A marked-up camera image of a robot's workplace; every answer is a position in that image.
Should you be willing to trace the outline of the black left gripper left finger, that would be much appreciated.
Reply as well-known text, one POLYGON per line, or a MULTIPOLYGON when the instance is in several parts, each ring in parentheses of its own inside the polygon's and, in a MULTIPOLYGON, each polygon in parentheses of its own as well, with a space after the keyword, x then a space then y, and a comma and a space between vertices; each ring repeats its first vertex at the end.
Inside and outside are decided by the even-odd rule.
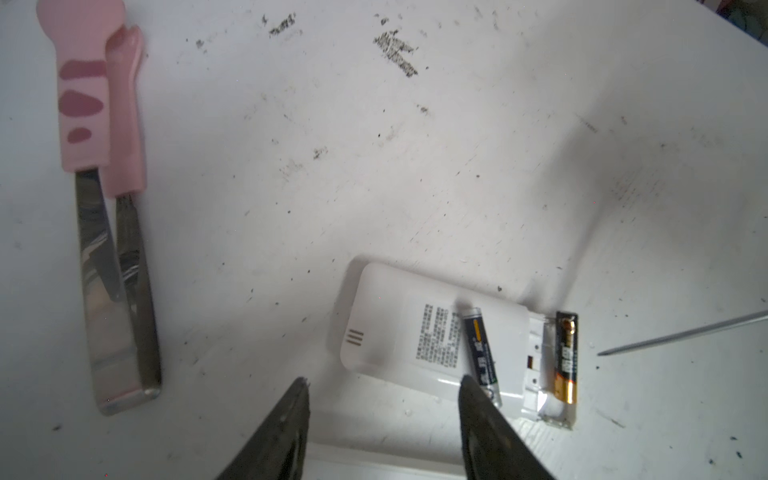
POLYGON ((300 479, 310 419, 309 384, 298 377, 218 479, 300 479))

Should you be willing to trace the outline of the blue black AAA battery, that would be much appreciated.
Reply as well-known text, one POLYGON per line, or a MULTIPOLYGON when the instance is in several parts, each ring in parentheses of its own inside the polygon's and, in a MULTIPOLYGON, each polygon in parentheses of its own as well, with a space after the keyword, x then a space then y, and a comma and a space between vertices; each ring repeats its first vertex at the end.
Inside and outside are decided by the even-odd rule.
POLYGON ((460 317, 475 379, 491 403, 501 408, 501 391, 482 311, 479 308, 463 309, 460 311, 460 317))

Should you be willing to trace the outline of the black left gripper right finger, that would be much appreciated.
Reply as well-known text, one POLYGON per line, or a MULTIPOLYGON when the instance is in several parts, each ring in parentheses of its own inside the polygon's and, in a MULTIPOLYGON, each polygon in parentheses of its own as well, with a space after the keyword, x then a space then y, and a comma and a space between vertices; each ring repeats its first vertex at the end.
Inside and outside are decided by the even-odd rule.
POLYGON ((468 479, 554 479, 470 375, 462 378, 458 404, 468 479))

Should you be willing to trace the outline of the gold black AAA battery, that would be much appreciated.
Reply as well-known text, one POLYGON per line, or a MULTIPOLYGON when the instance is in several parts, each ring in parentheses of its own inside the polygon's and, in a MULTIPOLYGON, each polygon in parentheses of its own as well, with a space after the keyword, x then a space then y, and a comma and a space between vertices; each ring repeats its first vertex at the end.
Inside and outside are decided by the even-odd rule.
POLYGON ((555 397, 569 405, 577 403, 578 315, 558 311, 555 316, 555 397))

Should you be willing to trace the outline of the white remote control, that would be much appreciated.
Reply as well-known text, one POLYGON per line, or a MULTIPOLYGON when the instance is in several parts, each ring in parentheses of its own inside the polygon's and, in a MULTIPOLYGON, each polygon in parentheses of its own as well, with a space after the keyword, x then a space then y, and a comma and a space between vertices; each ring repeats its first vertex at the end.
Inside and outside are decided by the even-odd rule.
POLYGON ((460 465, 309 443, 302 479, 465 479, 460 465))
POLYGON ((577 403, 554 394, 555 317, 381 263, 362 270, 341 362, 351 372, 455 400, 462 378, 475 379, 460 317, 468 308, 482 311, 500 412, 573 428, 577 403))

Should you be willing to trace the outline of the orange black screwdriver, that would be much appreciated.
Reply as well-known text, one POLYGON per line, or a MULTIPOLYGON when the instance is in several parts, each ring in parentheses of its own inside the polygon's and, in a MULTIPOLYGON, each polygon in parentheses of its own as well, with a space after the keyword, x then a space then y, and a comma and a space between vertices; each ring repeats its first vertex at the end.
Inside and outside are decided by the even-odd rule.
POLYGON ((657 337, 653 339, 648 339, 640 342, 623 345, 620 347, 615 347, 612 349, 599 352, 598 356, 612 356, 612 355, 618 355, 618 354, 628 353, 628 352, 647 349, 647 348, 653 348, 656 346, 671 344, 671 343, 687 340, 690 338, 696 338, 700 336, 719 333, 721 331, 726 331, 734 328, 757 324, 757 323, 764 322, 766 320, 767 320, 766 311, 752 313, 749 315, 744 315, 737 318, 723 320, 717 323, 696 327, 690 330, 685 330, 682 332, 669 334, 662 337, 657 337))

